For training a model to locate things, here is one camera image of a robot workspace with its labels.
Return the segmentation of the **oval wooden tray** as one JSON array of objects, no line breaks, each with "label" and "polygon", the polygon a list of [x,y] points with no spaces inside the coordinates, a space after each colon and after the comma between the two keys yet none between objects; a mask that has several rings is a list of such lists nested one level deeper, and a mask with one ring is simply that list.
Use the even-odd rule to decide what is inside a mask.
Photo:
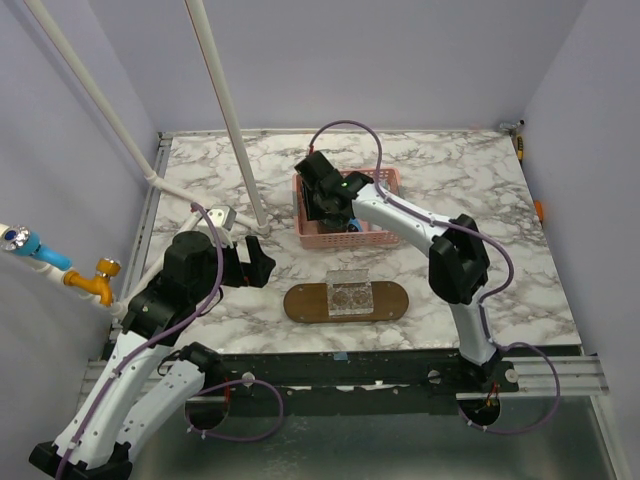
[{"label": "oval wooden tray", "polygon": [[284,296],[283,307],[293,321],[307,324],[392,321],[401,318],[409,306],[405,289],[390,281],[373,281],[374,311],[369,315],[330,318],[326,283],[293,286]]}]

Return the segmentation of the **dark green mug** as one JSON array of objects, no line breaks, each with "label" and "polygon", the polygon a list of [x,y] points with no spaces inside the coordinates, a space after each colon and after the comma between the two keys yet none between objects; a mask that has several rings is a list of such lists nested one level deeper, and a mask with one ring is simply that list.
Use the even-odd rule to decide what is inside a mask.
[{"label": "dark green mug", "polygon": [[347,231],[347,225],[350,219],[342,217],[327,217],[319,220],[319,230],[325,234],[350,233]]}]

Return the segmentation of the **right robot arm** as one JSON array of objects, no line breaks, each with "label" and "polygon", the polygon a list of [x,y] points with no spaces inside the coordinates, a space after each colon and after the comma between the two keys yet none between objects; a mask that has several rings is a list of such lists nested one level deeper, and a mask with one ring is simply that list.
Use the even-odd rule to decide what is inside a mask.
[{"label": "right robot arm", "polygon": [[365,221],[398,235],[428,259],[431,290],[449,304],[466,361],[460,379],[480,392],[496,380],[499,358],[481,306],[490,260],[475,221],[450,219],[420,209],[383,188],[376,175],[343,175],[319,151],[295,166],[307,196],[307,210],[325,220]]}]

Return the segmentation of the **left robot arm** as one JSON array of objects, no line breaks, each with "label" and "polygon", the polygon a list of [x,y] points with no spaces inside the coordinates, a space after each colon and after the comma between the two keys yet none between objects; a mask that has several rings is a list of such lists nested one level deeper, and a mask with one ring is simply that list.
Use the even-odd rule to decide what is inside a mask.
[{"label": "left robot arm", "polygon": [[257,237],[216,248],[199,231],[177,234],[161,270],[128,304],[111,357],[85,403],[54,440],[34,447],[29,462],[55,479],[126,479],[144,444],[199,393],[214,393],[230,378],[221,356],[193,342],[174,348],[204,303],[221,287],[264,287],[274,269]]}]

